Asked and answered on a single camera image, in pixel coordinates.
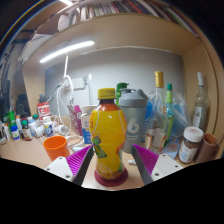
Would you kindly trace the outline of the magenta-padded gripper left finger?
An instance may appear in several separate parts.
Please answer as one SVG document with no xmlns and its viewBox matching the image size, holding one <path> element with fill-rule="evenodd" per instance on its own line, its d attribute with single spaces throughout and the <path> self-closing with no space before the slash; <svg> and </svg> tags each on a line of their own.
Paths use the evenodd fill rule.
<svg viewBox="0 0 224 224">
<path fill-rule="evenodd" d="M 93 146 L 87 146 L 67 158 L 59 156 L 45 171 L 81 186 L 94 155 Z"/>
</svg>

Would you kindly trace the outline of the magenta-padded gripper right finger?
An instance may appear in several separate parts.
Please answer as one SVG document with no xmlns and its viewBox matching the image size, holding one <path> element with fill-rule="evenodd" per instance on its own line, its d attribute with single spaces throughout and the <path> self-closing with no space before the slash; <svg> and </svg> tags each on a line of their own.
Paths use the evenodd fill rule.
<svg viewBox="0 0 224 224">
<path fill-rule="evenodd" d="M 182 166 L 167 154 L 157 155 L 136 144 L 132 145 L 131 154 L 145 185 L 182 169 Z"/>
</svg>

